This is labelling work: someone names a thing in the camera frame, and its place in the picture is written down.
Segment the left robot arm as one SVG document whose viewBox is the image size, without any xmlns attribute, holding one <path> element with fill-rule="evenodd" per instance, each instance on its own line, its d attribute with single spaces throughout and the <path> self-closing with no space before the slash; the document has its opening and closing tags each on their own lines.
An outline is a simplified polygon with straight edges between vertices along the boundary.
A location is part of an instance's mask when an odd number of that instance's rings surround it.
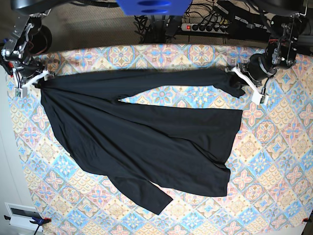
<svg viewBox="0 0 313 235">
<path fill-rule="evenodd" d="M 304 0 L 248 0 L 260 14 L 270 32 L 268 45 L 262 54 L 254 54 L 240 70 L 254 85 L 275 76 L 279 69 L 290 69 L 298 53 L 310 53 L 313 46 L 313 18 L 307 15 Z"/>
</svg>

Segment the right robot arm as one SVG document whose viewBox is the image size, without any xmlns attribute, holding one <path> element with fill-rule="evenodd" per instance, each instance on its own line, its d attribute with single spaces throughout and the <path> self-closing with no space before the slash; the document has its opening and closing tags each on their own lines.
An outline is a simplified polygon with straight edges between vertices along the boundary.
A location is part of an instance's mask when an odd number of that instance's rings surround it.
<svg viewBox="0 0 313 235">
<path fill-rule="evenodd" d="M 52 34 L 42 24 L 42 18 L 49 13 L 47 10 L 18 16 L 13 32 L 0 45 L 0 65 L 14 77 L 18 88 L 45 70 L 37 56 L 47 52 L 52 44 Z"/>
</svg>

